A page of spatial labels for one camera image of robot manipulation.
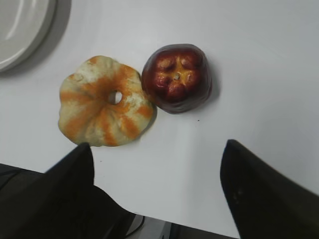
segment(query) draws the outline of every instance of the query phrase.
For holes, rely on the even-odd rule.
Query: white surface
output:
[[[0,0],[0,71],[27,58],[49,29],[55,0]]]
[[[58,92],[89,57],[141,71],[159,47],[193,43],[214,63],[219,99],[182,115],[159,110],[139,141],[93,148],[95,182],[132,212],[236,237],[219,180],[227,139],[319,193],[318,9],[317,0],[75,0],[54,51],[1,76],[1,163],[44,172],[74,148],[57,127]]]

